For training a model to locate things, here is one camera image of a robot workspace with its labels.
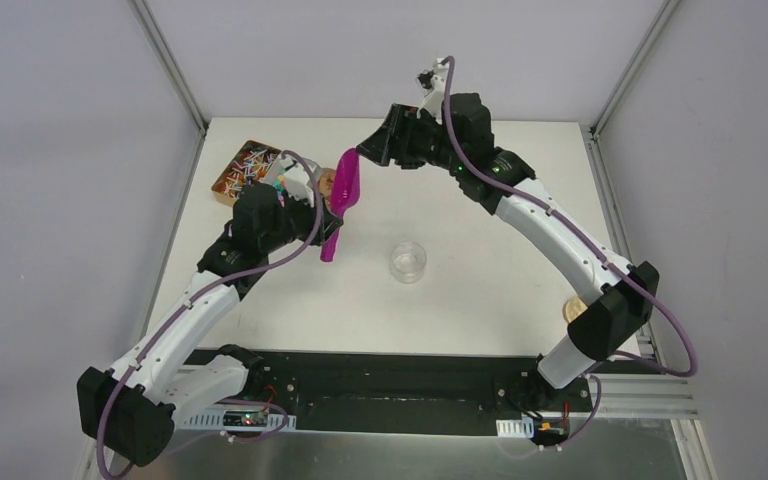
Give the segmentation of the magenta plastic scoop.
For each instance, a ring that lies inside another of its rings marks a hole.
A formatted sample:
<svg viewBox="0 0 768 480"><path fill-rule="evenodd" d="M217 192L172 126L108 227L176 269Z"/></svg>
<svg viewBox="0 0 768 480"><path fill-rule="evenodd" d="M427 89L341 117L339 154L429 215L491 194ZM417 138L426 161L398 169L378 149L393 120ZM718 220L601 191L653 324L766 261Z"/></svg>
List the magenta plastic scoop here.
<svg viewBox="0 0 768 480"><path fill-rule="evenodd" d="M329 195L329 210L338 219L342 220L345 213L354 207L360 198L360 167L359 154L350 148L346 150L335 169ZM337 250L340 228L337 227L329 238L323 243L320 260L332 262Z"/></svg>

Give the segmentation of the clear plastic jar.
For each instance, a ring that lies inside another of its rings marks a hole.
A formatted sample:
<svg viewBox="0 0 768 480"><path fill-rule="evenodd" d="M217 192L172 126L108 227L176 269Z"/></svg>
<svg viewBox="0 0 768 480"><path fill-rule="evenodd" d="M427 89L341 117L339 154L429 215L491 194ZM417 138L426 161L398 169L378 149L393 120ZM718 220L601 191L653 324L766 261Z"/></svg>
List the clear plastic jar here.
<svg viewBox="0 0 768 480"><path fill-rule="evenodd" d="M390 255L390 273L403 284L419 282L424 276L426 264L426 251L417 242L401 242Z"/></svg>

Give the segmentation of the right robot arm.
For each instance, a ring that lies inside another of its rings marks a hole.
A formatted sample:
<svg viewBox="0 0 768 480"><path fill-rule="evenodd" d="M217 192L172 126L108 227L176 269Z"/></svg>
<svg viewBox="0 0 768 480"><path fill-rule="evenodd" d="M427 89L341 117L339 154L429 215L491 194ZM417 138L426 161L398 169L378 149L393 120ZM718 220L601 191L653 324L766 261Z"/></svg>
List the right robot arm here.
<svg viewBox="0 0 768 480"><path fill-rule="evenodd" d="M658 271L649 263L632 265L568 218L535 171L496 145L490 111L478 94L453 95L445 111L451 117L438 122L417 107L394 104L356 150L380 166L446 170L466 197L524 235L584 301L584 313L527 375L532 404L553 409L576 377L612 356L650 319Z"/></svg>

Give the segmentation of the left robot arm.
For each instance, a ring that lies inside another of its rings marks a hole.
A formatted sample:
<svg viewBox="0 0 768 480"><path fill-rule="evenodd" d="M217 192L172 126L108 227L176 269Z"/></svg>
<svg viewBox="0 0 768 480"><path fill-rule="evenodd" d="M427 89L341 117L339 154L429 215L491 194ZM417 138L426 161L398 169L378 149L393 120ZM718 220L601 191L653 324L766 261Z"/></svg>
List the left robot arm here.
<svg viewBox="0 0 768 480"><path fill-rule="evenodd" d="M265 378L252 369L260 359L241 347L184 376L178 371L267 271L325 244L342 226L331 210L332 196L320 181L244 187L230 220L161 322L109 368L89 367L80 376L81 425L96 441L104 478L115 476L107 451L126 459L128 472L154 461L180 424L212 405L232 396L248 405L263 396Z"/></svg>

